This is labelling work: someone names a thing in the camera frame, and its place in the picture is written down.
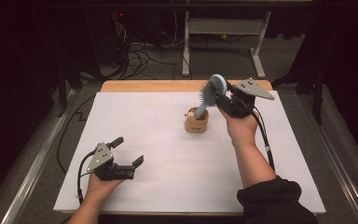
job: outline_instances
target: black cable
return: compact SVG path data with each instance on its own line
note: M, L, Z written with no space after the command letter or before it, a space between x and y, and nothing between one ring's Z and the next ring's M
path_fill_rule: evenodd
M227 40L227 39L223 39L220 35L220 37L218 37L217 35L204 35L204 36L207 36L211 39L215 39L215 40L220 40L220 41L223 41L223 42L228 42L228 43L235 43L235 42L238 42L239 40L241 40L242 38L248 36L248 35L235 35L237 36L236 39L234 40Z
M207 48L208 48L208 46L209 46L209 40L208 40L208 37L207 37L207 36L205 36L205 35L198 35L198 36L199 36L199 37L202 37L202 38L204 38L204 39L205 39L205 41L206 41L205 46L203 46L203 47L199 48L199 47L194 47L194 46L190 46L190 45L188 45L188 47L189 47L189 48L191 48L191 49L207 49Z
M191 73L191 68L190 68L190 64L188 63L188 61L186 60L185 58L185 55L182 54L182 58L183 58L183 61L185 61L185 63L187 64L188 66L188 74L190 75L190 80L193 80L193 74Z
M126 59L123 59L123 62L120 64L119 67L115 68L113 67L114 69L116 69L115 71L113 71L112 73L110 73L109 75L104 75L104 77L106 77L107 80L111 80L112 77L116 77L116 76L119 76L120 74L122 74L123 72L125 72L128 68L128 62ZM95 81L100 81L100 82L105 82L105 80L102 80L98 77L87 77L85 75L82 75L80 74L80 77L84 80L87 80L87 81L92 81L92 82L95 82Z
M57 146L57 152L56 152L56 157L57 157L57 162L58 164L60 165L60 168L61 170L63 171L64 174L66 174L66 170L65 168L63 168L63 165L61 163L61 160L60 160L60 150L61 150L61 144L62 144L62 140L63 140L63 137L65 136L65 133L66 133L66 130L68 129L69 127L69 124L71 123L71 120L74 118L75 115L80 115L80 118L78 121L86 121L87 119L83 119L83 112L78 112L78 110L83 106L85 105L89 100L91 100L92 98L95 97L95 94L92 95L90 98L88 98L85 102L83 102L76 110L75 110L75 113L72 114L71 118L69 118L69 121L66 123L66 126L65 128L63 129L63 133L61 135L61 138L60 138L60 142Z
M69 221L69 219L71 219L72 216L69 216L68 218L64 219L60 224L64 224L67 223Z
M82 169L83 169L84 162L85 162L90 156L94 155L95 150L96 150L96 149L94 149L94 150L91 151L89 154L87 154L87 155L83 158L83 160L81 161L80 166L79 166L79 170L78 170L78 173L77 173L77 198L78 198L78 200L79 200L79 203L83 203L83 192L82 192L81 187L80 187L80 178L83 176L83 175L81 174L81 171L82 171Z
M118 76L118 78L117 78L117 80L122 80L122 79L124 79L123 77L125 76L125 74L127 73L127 70L128 70L128 68L131 66L130 65L130 58L129 58L129 54L130 54L130 52L129 51L127 51L127 53L125 54L125 59L124 59L124 61L126 62L126 69L123 71L123 72L121 72L120 74L119 74L119 76Z
M135 68L135 65L132 65L131 68L134 69L135 71L134 71L132 74L125 76L124 79L129 78L129 77L133 77L133 76L136 76L136 75L139 75L139 74L143 74L143 75L145 75L145 76L147 76L147 77L156 79L156 78L151 77L150 75L147 75L147 74L144 73L144 70L147 68L148 63L149 63L150 61L152 61L152 62L154 62L154 63L161 63L161 64L173 65L172 79L174 79L174 74L175 74L176 65L177 65L176 63L165 63L165 62L161 62L161 61L158 61L158 60L156 60L156 59L153 59L153 58L147 53L147 48L146 48L146 43L145 43L145 42L143 43L143 45L142 45L142 44L137 44L137 43L132 44L132 45L133 45L133 46L140 46L140 48L137 49L137 50L134 50L134 51L130 51L130 53L133 53L133 54L137 55L137 57L131 58L131 61L132 61L132 60L135 60L135 59L138 59L138 60L140 61L140 64L138 64L138 65L137 65L138 67L136 67L136 68Z
M90 175L91 173L85 173L85 174L83 174L83 175L81 175L80 177L83 177L83 176L85 176L85 175Z
M240 102L243 106L245 106L251 112L251 115L255 118L255 121L257 122L258 128L260 129L261 136L263 137L264 145L266 147L269 166L271 166L272 170L275 171L275 164L274 164L274 160L273 160L273 157L272 157L271 147L269 145L269 139L267 138L267 132L266 132L266 128L265 128L265 125L264 125L264 120L263 120L260 112L254 106L254 109L257 111L257 114L258 114L258 116L257 116L257 114L254 112L254 110L251 109L242 99L240 99L237 96L233 96L233 97L236 100L238 100L238 102Z

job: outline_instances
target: forearm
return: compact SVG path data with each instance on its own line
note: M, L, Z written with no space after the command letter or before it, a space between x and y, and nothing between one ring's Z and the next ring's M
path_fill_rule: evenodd
M98 216L100 215L101 207L103 203L96 202L95 200L84 199L83 203L77 209L77 211L72 215L71 219L68 221L69 224L97 224Z
M254 184L276 178L275 172L269 166L254 141L233 142L233 146L235 147L241 180L245 189Z

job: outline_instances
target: white surface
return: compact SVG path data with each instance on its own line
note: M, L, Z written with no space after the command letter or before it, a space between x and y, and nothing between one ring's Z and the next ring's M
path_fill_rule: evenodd
M302 188L300 202L311 212L324 205L300 151L276 91L274 101L256 98L267 127L276 172ZM54 210L75 211L79 163L99 142L123 136L115 148L115 162L131 164L145 155L145 162L115 189L105 212L134 213L241 213L237 190L241 178L226 122L216 107L205 133L187 133L185 112L200 104L198 92L100 92L71 162ZM266 156L260 133L258 147ZM82 177L83 192L88 177Z

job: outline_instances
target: table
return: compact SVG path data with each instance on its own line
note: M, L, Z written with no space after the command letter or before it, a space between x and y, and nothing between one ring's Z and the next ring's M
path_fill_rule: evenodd
M97 143L123 136L124 143L113 151L115 162L129 164L142 154L145 162L133 180L115 189L103 213L240 216L242 207L236 192L241 188L241 178L226 121L217 108L210 107L205 133L185 131L184 114L200 103L198 94L204 83L205 80L105 82L94 101L54 210L71 213L77 209L79 162ZM271 90L267 81L259 81L259 85ZM279 95L276 91L271 93L276 98L274 101L257 98L256 105L269 127L268 138L277 172L300 184L303 189L300 201L310 211L324 213ZM272 120L277 122L279 130L269 125ZM262 148L259 133L256 142ZM296 167L295 171L287 166L288 160ZM82 179L81 186L85 192L87 178Z

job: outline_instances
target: black sleeve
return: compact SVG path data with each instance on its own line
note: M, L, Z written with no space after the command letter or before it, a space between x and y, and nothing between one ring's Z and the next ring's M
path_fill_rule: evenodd
M298 199L301 187L294 181L276 179L255 184L237 193L246 224L313 224L318 220Z

